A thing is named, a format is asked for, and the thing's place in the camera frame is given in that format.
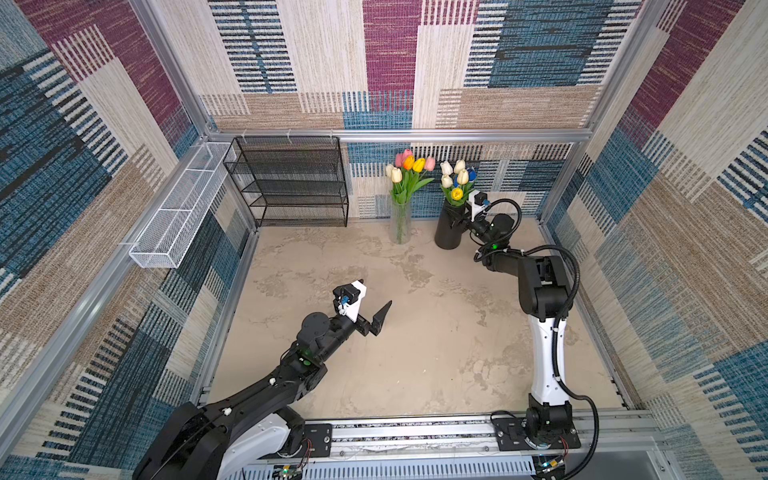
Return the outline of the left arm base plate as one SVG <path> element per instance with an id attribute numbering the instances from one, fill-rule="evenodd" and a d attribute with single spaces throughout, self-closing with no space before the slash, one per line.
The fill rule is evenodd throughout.
<path id="1" fill-rule="evenodd" d="M 309 423 L 289 429 L 283 447 L 278 451 L 288 458 L 326 458 L 331 454 L 333 425 Z"/>

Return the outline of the clear glass vase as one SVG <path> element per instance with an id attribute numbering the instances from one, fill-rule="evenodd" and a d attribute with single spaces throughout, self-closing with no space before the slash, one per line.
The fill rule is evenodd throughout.
<path id="1" fill-rule="evenodd" d="M 394 244 L 403 245 L 411 236 L 411 203 L 392 203 L 390 217 L 390 239 Z"/>

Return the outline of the dark cylindrical vase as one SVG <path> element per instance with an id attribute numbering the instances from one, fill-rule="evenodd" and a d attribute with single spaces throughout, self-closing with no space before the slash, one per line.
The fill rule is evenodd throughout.
<path id="1" fill-rule="evenodd" d="M 439 248 L 453 250 L 460 245 L 465 231 L 464 217 L 464 206 L 454 206 L 444 201 L 434 235 L 434 242 Z"/>

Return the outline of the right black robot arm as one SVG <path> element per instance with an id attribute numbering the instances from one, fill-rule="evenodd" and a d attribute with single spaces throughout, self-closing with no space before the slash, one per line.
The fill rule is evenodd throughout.
<path id="1" fill-rule="evenodd" d="M 571 404 L 576 394 L 565 386 L 563 340 L 579 282 L 569 280 L 565 263 L 577 268 L 577 261 L 556 245 L 510 248 L 508 239 L 517 222 L 507 214 L 492 221 L 483 214 L 465 214 L 457 224 L 480 242 L 475 261 L 518 279 L 519 304 L 528 315 L 533 339 L 533 383 L 523 426 L 527 443 L 545 449 L 569 439 L 579 447 Z"/>

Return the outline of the pink tulip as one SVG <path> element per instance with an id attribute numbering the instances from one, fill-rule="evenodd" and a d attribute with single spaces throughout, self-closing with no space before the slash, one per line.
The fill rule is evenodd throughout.
<path id="1" fill-rule="evenodd" d="M 413 152 L 410 149 L 405 149 L 402 153 L 397 153 L 394 161 L 394 166 L 401 168 L 406 160 L 412 156 Z"/>

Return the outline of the tulip bunch yellow orange pink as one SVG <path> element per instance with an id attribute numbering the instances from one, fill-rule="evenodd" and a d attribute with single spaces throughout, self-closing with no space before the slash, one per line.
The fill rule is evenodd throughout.
<path id="1" fill-rule="evenodd" d="M 412 156 L 406 160 L 404 165 L 400 168 L 403 173 L 404 187 L 407 192 L 404 203 L 410 202 L 416 191 L 433 181 L 433 178 L 428 177 L 427 173 L 432 172 L 435 166 L 436 160 L 432 157 L 416 158 L 415 155 L 412 154 Z"/>

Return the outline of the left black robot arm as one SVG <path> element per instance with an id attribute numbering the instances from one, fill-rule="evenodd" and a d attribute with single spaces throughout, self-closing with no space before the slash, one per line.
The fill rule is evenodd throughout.
<path id="1" fill-rule="evenodd" d="M 327 373 L 326 361 L 354 332 L 381 332 L 392 303 L 371 322 L 341 314 L 307 315 L 296 340 L 278 366 L 261 380 L 215 403 L 176 408 L 132 474 L 134 479 L 220 479 L 262 455 L 248 442 L 273 414 L 286 413 L 289 430 L 303 424 L 289 406 L 316 388 Z"/>

